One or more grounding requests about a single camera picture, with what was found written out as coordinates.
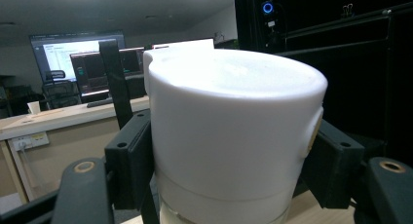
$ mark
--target white wall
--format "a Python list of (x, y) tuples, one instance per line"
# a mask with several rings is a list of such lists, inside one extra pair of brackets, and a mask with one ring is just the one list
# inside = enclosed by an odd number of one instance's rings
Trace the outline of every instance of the white wall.
[[(225, 40), (237, 38), (235, 7), (231, 6), (205, 19), (193, 28), (182, 32), (141, 35), (126, 37), (128, 48), (143, 47), (178, 41), (211, 38), (215, 32), (221, 32)], [(42, 79), (30, 45), (19, 47), (0, 47), (0, 75), (13, 75), (3, 80), (5, 87), (29, 85), (36, 93), (42, 92)]]

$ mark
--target office chair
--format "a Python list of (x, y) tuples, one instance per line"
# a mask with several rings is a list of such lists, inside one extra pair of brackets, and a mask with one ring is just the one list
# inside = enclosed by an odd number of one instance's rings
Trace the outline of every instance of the office chair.
[(46, 83), (43, 85), (42, 90), (49, 109), (57, 109), (81, 103), (76, 85), (73, 82), (67, 80), (55, 81), (55, 79), (63, 79), (65, 77), (66, 74), (63, 70), (46, 72)]

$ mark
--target blue led light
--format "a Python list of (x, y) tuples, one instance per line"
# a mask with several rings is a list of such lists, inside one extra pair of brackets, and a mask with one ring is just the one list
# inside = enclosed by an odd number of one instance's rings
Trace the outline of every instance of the blue led light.
[(262, 10), (264, 11), (265, 14), (270, 14), (273, 12), (273, 4), (271, 3), (266, 3), (264, 6), (262, 6)]

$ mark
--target white plastic container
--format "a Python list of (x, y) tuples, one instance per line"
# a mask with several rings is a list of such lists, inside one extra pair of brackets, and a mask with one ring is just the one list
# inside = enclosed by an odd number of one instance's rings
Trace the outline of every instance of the white plastic container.
[(322, 115), (324, 76), (232, 50), (146, 51), (144, 68), (161, 209), (180, 223), (283, 221)]

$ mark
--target ceiling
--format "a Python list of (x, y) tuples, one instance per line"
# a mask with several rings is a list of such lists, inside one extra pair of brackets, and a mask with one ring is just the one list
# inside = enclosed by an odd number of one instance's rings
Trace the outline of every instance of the ceiling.
[(0, 47), (28, 35), (122, 29), (125, 36), (178, 32), (234, 0), (0, 0)]

